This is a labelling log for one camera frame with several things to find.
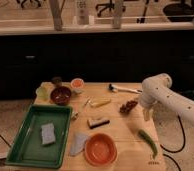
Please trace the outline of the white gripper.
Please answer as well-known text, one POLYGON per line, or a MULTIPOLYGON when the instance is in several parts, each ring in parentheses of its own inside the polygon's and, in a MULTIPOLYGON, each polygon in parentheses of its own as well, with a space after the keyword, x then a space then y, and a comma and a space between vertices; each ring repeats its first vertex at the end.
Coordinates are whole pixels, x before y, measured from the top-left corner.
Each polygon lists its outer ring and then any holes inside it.
POLYGON ((139 99, 139 104, 144 108, 143 116, 145 121, 149 121, 151 119, 152 112, 149 108, 151 108, 154 103, 155 99, 145 99, 145 98, 139 99))

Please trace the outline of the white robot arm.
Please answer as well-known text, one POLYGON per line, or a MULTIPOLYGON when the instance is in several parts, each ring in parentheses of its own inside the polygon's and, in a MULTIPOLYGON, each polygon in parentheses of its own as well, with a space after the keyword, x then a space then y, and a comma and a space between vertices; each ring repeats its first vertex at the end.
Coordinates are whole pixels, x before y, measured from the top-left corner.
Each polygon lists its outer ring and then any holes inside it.
POLYGON ((151 119, 153 106, 159 101, 194 126, 194 101, 172 91, 171 86, 172 78, 166 73, 142 81, 142 93, 138 102, 143 108, 144 120, 151 119))

